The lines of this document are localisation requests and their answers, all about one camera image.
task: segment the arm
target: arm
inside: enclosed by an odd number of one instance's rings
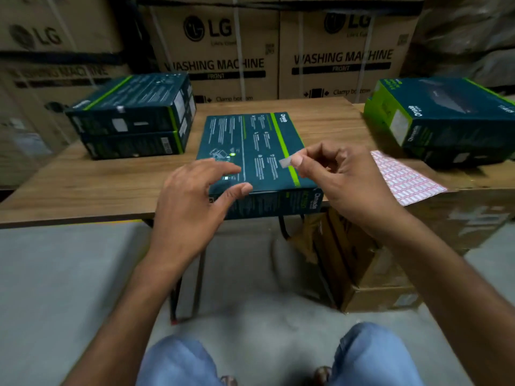
[[[222,175],[240,171],[229,162],[208,159],[172,172],[159,196],[147,255],[135,268],[116,308],[62,383],[64,386],[136,383],[166,297],[193,258],[208,245],[232,203],[252,190],[249,183],[241,183],[210,204],[209,185]]]
[[[475,384],[515,383],[514,307],[396,201],[367,149],[322,142],[292,165],[392,250]]]

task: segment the green stripe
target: green stripe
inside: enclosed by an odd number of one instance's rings
[[[482,90],[486,90],[486,92],[491,93],[492,95],[495,95],[495,96],[497,96],[498,98],[500,98],[500,99],[502,99],[502,100],[504,100],[504,101],[506,101],[506,102],[508,102],[508,103],[510,103],[510,104],[512,104],[512,105],[515,105],[515,102],[513,102],[513,101],[511,101],[511,100],[509,100],[509,99],[506,99],[505,97],[502,97],[501,95],[499,95],[499,94],[495,93],[493,90],[489,90],[488,88],[485,88],[483,85],[477,84],[477,83],[475,83],[474,81],[469,80],[469,79],[464,79],[464,80],[467,80],[468,82],[470,82],[471,84],[473,84],[473,85],[475,85],[475,86],[478,86],[478,87],[479,87],[479,88],[481,88]]]
[[[104,93],[102,96],[100,96],[98,99],[96,99],[94,102],[90,103],[88,106],[84,108],[83,111],[89,110],[91,107],[93,107],[95,104],[100,103],[103,99],[105,99],[107,96],[111,95],[115,90],[120,88],[123,84],[125,84],[127,81],[129,81],[132,78],[132,76],[125,77],[124,80],[116,85],[113,89],[108,90],[106,93]]]
[[[274,124],[275,132],[277,133],[277,138],[279,139],[279,144],[281,145],[281,149],[284,154],[284,158],[289,157],[288,149],[286,147],[286,143],[284,143],[283,135],[281,134],[281,130],[279,129],[279,125],[277,124],[277,119],[275,118],[274,113],[270,113],[270,116],[272,117],[272,123]],[[300,188],[300,181],[299,176],[297,176],[297,172],[295,171],[295,168],[293,168],[291,165],[288,167],[290,171],[290,175],[292,176],[293,184],[295,184],[295,187]]]
[[[177,130],[177,123],[175,123],[175,116],[174,116],[174,112],[171,109],[171,107],[168,107],[168,113],[170,114],[171,126],[174,128],[174,137],[175,137],[175,142],[176,142],[177,148],[179,149],[179,154],[182,154],[183,153],[182,143],[181,143],[181,140],[179,139],[179,131]]]

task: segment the person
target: person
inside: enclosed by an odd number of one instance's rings
[[[473,383],[515,384],[514,308],[396,201],[366,148],[320,142],[295,153],[292,166],[316,182],[340,214],[390,248]],[[63,385],[222,384],[197,341],[170,336],[146,354],[145,349],[179,277],[208,245],[231,204],[252,190],[237,184],[210,204],[209,185],[240,170],[206,159],[171,173],[158,199],[146,257]],[[370,323],[355,325],[342,338],[325,380],[338,386],[422,384],[402,341]]]

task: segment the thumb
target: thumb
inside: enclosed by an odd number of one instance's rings
[[[227,210],[232,206],[236,199],[242,199],[252,191],[250,183],[240,183],[233,185],[225,190],[220,197],[212,204],[217,213],[225,217]]]
[[[294,154],[292,156],[292,166],[297,169],[301,177],[307,177],[313,180],[318,185],[322,186],[325,179],[329,176],[329,172],[318,161],[313,160],[311,157]]]

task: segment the jeans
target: jeans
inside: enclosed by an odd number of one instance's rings
[[[202,344],[169,336],[148,350],[137,386],[221,386]],[[340,340],[328,386],[423,386],[402,340],[382,326],[354,325]]]

